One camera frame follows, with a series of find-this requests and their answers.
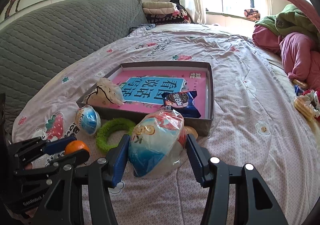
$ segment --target green hair tie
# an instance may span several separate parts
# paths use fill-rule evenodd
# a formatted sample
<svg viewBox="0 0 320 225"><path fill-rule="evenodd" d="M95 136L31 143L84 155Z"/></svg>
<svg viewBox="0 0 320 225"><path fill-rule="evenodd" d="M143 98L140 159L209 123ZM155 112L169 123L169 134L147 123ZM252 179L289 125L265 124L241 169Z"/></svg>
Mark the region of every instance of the green hair tie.
<svg viewBox="0 0 320 225"><path fill-rule="evenodd" d="M115 118L107 121L98 131L96 135L96 144L97 147L107 153L111 148L115 148L118 144L109 145L107 144L108 138L110 135L118 130L126 130L129 135L132 134L132 131L136 124L126 118Z"/></svg>

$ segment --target green jacket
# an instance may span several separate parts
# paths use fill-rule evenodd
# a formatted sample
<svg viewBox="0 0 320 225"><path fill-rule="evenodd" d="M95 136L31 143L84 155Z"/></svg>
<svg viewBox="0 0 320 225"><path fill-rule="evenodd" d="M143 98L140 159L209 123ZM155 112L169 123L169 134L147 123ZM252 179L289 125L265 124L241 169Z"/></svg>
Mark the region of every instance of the green jacket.
<svg viewBox="0 0 320 225"><path fill-rule="evenodd" d="M267 16L255 23L255 26L264 26L275 35L286 36L292 32L299 32L320 43L320 34L316 26L295 5L289 4L275 16Z"/></svg>

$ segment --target silver screw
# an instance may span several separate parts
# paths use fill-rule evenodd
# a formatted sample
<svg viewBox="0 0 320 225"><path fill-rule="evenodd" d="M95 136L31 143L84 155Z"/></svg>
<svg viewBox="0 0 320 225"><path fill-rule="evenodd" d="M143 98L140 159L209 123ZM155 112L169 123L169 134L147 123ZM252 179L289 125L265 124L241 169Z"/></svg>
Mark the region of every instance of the silver screw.
<svg viewBox="0 0 320 225"><path fill-rule="evenodd" d="M210 158L210 162L213 163L213 164L217 164L217 163L220 162L220 159L217 158L217 157L212 157L212 158Z"/></svg>
<svg viewBox="0 0 320 225"><path fill-rule="evenodd" d="M105 158L101 157L98 159L98 164L104 164L104 163L106 163L106 161L107 160Z"/></svg>
<svg viewBox="0 0 320 225"><path fill-rule="evenodd" d="M66 165L63 167L63 170L69 171L71 168L72 168L72 166L71 166L70 164L66 164Z"/></svg>
<svg viewBox="0 0 320 225"><path fill-rule="evenodd" d="M246 169L248 169L248 170L253 170L253 169L254 169L254 167L253 167L252 164L246 164L244 167L245 167Z"/></svg>

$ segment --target pink fabric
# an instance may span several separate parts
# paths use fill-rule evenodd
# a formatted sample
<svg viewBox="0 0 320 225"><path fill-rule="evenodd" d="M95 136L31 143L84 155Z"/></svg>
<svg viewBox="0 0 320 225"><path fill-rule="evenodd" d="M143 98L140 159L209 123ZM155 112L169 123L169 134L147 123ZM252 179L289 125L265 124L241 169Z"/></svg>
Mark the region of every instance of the pink fabric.
<svg viewBox="0 0 320 225"><path fill-rule="evenodd" d="M288 34L280 43L285 73L290 80L306 81L310 89L320 90L320 53L315 42L304 34Z"/></svg>
<svg viewBox="0 0 320 225"><path fill-rule="evenodd" d="M309 2L306 0L287 0L294 4L298 9L300 9L316 26L320 32L320 17L315 9Z"/></svg>
<svg viewBox="0 0 320 225"><path fill-rule="evenodd" d="M252 40L258 47L270 51L274 54L281 52L279 47L280 37L277 37L272 31L263 26L255 26L252 34Z"/></svg>

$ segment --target gray quilted headboard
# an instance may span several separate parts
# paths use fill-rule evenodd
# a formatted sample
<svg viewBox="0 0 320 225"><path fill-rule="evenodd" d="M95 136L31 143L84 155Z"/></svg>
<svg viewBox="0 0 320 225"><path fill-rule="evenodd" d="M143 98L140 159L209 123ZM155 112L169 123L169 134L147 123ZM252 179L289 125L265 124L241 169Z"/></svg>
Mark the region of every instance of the gray quilted headboard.
<svg viewBox="0 0 320 225"><path fill-rule="evenodd" d="M6 131L57 73L148 23L141 0L66 0L37 9L0 30L0 93Z"/></svg>

